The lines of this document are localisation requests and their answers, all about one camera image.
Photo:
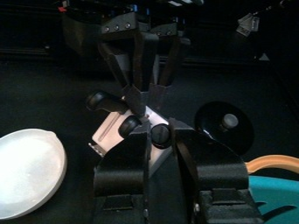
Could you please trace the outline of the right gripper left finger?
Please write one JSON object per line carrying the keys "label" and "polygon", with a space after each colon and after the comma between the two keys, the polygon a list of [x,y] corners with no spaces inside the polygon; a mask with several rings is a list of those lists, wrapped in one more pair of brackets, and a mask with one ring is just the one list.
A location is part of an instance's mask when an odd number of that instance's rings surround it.
{"label": "right gripper left finger", "polygon": [[139,125],[98,164],[93,224],[149,224],[150,130]]}

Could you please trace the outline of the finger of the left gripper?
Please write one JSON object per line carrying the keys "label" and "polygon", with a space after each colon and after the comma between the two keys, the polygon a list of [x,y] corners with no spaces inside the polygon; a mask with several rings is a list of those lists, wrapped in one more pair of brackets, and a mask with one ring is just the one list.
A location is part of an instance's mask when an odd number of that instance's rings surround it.
{"label": "finger of the left gripper", "polygon": [[98,50],[123,89],[127,106],[143,116],[154,75],[159,37],[145,31],[105,34]]}
{"label": "finger of the left gripper", "polygon": [[175,75],[179,73],[191,41],[189,38],[174,38],[170,47],[165,68],[161,70],[161,57],[155,57],[154,76],[150,84],[150,98],[147,106],[154,110],[161,110],[170,86],[174,83]]}

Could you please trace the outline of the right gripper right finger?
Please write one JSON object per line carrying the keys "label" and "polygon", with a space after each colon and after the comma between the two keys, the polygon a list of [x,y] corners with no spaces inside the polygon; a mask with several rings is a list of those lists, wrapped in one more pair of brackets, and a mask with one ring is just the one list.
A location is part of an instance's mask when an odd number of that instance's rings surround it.
{"label": "right gripper right finger", "polygon": [[263,224],[241,156],[186,123],[171,119],[170,129],[189,222]]}

